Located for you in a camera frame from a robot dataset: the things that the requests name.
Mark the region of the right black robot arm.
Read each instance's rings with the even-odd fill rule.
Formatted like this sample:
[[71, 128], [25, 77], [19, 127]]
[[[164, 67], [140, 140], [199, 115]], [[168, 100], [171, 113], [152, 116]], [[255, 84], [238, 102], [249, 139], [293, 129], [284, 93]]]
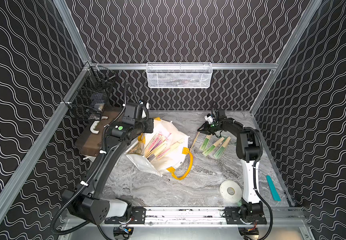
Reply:
[[259, 193], [258, 169], [263, 154], [259, 131], [246, 127], [233, 118], [228, 118], [224, 110], [216, 110], [205, 117], [205, 123], [197, 130], [206, 135], [217, 132], [229, 132], [236, 137], [236, 155], [243, 169], [243, 192], [240, 217], [245, 223], [258, 223], [264, 218], [265, 205], [269, 211], [269, 221], [273, 224], [273, 212], [270, 205]]

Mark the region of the pink folding fans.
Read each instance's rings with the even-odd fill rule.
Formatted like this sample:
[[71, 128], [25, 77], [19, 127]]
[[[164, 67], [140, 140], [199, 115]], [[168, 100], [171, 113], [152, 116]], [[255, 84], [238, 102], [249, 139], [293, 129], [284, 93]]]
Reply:
[[183, 136], [169, 133], [164, 135], [162, 132], [153, 136], [149, 144], [145, 147], [145, 157], [149, 162], [160, 160], [168, 154], [174, 152], [184, 143]]

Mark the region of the white tote bag yellow handles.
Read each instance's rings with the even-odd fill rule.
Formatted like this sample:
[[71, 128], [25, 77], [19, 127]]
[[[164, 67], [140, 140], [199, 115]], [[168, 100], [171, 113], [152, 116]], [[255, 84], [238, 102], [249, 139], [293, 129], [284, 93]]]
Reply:
[[[151, 134], [137, 137], [125, 156], [141, 171], [163, 176], [170, 173], [176, 180], [182, 181], [193, 166], [193, 155], [188, 147], [189, 136], [179, 131], [172, 122], [154, 118]], [[189, 167], [178, 176], [176, 170], [189, 157]]]

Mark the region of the green folding fan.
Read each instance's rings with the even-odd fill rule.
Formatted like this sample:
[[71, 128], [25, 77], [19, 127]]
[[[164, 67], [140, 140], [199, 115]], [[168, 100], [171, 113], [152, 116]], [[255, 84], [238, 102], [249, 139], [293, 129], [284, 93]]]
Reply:
[[223, 143], [224, 137], [220, 137], [216, 142], [214, 142], [210, 147], [208, 147], [205, 151], [202, 152], [204, 156], [208, 156], [210, 153], [214, 151], [214, 149]]
[[222, 155], [224, 154], [229, 142], [231, 140], [231, 137], [228, 136], [221, 144], [220, 148], [216, 151], [216, 153], [213, 155], [215, 159], [220, 159]]
[[202, 143], [201, 143], [201, 145], [200, 145], [200, 148], [199, 148], [199, 150], [200, 150], [201, 152], [203, 152], [203, 151], [205, 151], [205, 150], [207, 149], [207, 146], [208, 146], [208, 144], [209, 144], [209, 141], [210, 141], [211, 137], [212, 137], [212, 135], [206, 135], [206, 136], [205, 136], [205, 138], [204, 138], [204, 140], [202, 141]]

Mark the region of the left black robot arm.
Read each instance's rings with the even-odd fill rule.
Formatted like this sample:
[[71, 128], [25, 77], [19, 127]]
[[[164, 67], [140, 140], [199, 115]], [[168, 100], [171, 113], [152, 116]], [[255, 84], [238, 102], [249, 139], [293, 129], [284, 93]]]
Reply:
[[[95, 161], [76, 188], [65, 190], [62, 194], [64, 205], [50, 223], [54, 235], [70, 234], [87, 224], [99, 226], [105, 220], [111, 209], [110, 202], [101, 198], [107, 179], [132, 141], [142, 134], [151, 134], [153, 130], [154, 120], [142, 103], [125, 104], [119, 115], [105, 125], [102, 147]], [[65, 210], [82, 219], [83, 223], [68, 230], [58, 230], [56, 222]]]

